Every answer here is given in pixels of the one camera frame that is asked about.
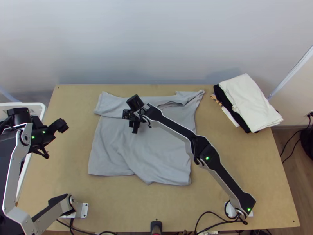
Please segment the gray t-shirt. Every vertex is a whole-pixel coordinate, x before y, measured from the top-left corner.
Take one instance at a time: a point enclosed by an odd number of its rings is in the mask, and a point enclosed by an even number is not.
[[[195,132],[194,114],[204,93],[203,90],[177,91],[174,96],[141,99]],[[136,174],[146,184],[189,185],[190,157],[185,152],[184,142],[161,128],[148,128],[145,123],[141,123],[138,133],[133,134],[128,121],[122,119],[123,110],[129,109],[127,99],[106,92],[99,96],[94,112],[101,117],[92,142],[89,174]]]

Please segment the floor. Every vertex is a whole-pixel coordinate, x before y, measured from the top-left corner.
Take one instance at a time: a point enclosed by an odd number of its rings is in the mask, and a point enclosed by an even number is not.
[[[277,148],[281,152],[286,141],[297,129],[273,130]],[[299,139],[297,134],[285,149],[282,159],[291,152],[295,142]],[[295,148],[293,155],[284,163],[285,172],[290,185],[291,193],[298,212],[301,227],[270,229],[272,235],[311,235],[313,234],[313,161],[305,154],[301,144]],[[46,231],[44,235],[69,235],[69,232]]]

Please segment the black folded cloth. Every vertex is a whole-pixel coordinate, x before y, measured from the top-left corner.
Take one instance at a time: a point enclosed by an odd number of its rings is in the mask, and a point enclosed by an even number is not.
[[[239,124],[239,126],[241,126],[242,129],[246,133],[250,133],[251,130],[249,129],[248,125],[243,120],[243,118],[240,116],[240,114],[236,113],[235,111],[233,111],[232,103],[226,97],[226,95],[225,95],[224,91],[222,90],[222,88],[220,88],[220,86],[218,84],[213,86],[213,88],[214,88],[214,93],[215,93],[215,96],[216,96],[217,100],[219,102],[221,102],[223,104],[223,106],[230,112],[230,114],[235,119],[235,121]]]

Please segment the table surface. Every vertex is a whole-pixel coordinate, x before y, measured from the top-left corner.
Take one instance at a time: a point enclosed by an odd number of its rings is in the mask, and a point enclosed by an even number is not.
[[[224,224],[217,230],[249,230],[300,226],[286,175],[270,128],[246,134],[236,128],[210,95],[211,85],[58,85],[44,117],[45,124],[64,119],[69,129],[56,133],[47,146],[50,158],[33,155],[21,193],[19,207],[31,216],[47,201],[64,193],[89,203],[87,218],[76,219],[85,231],[150,231],[158,219],[164,231],[193,231],[198,217],[213,211],[225,217],[228,195],[206,171],[191,164],[192,183],[171,186],[146,185],[136,175],[101,177],[88,175],[88,159],[99,115],[93,113],[102,91],[120,97],[169,96],[176,90],[205,90],[196,111],[197,134],[217,148],[221,161],[244,191],[256,199],[254,217],[248,225]],[[220,222],[205,215],[198,226],[204,229]],[[49,230],[67,231],[57,222]]]

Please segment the white wall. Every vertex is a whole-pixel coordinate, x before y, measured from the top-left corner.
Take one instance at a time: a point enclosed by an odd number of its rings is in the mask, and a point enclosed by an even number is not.
[[[313,57],[272,97],[270,103],[284,118],[280,125],[309,123],[306,114],[313,111]]]
[[[218,83],[246,72],[267,96],[313,43],[312,7],[312,0],[1,1],[0,82],[27,96],[50,94],[57,83]]]

